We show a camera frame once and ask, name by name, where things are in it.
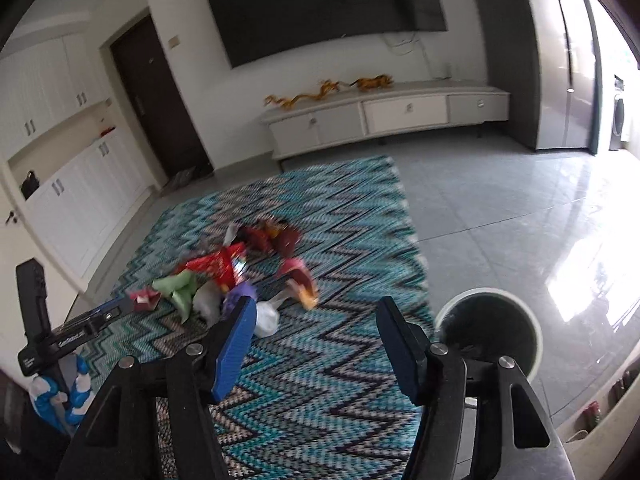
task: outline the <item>white plastic bag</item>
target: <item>white plastic bag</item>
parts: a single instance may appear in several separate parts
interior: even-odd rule
[[[258,301],[255,304],[257,317],[255,318],[254,335],[256,337],[267,337],[278,331],[280,314],[278,309],[271,304],[271,301]]]

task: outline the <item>washing machine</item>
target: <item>washing machine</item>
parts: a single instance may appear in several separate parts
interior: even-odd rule
[[[625,82],[618,76],[614,76],[615,94],[613,101],[613,123],[611,125],[610,150],[622,148],[625,131]]]

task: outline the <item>black bag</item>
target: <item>black bag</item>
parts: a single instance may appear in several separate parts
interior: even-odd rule
[[[24,179],[24,182],[20,186],[20,191],[24,196],[24,199],[27,200],[35,191],[40,187],[40,181],[36,177],[36,174],[33,171],[27,173],[27,178]]]

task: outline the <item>tv cabinet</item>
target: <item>tv cabinet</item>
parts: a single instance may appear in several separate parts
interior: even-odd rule
[[[283,160],[373,137],[509,118],[509,93],[473,81],[396,83],[369,92],[336,92],[322,101],[273,108],[261,122],[273,137],[273,158]]]

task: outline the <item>metal screw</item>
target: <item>metal screw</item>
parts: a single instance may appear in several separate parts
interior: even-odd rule
[[[434,343],[430,347],[431,353],[436,355],[447,355],[449,353],[449,349],[447,345],[443,343]]]
[[[187,355],[195,357],[196,355],[200,355],[202,354],[202,352],[204,352],[204,346],[202,346],[200,343],[191,343],[189,346],[187,346],[186,352]]]
[[[118,361],[118,366],[120,368],[131,368],[134,364],[136,363],[136,360],[134,357],[128,355],[126,357],[123,357],[122,359],[120,359],[120,361]]]
[[[498,359],[498,364],[502,368],[513,368],[516,365],[516,361],[514,361],[508,355],[503,355],[500,359]]]

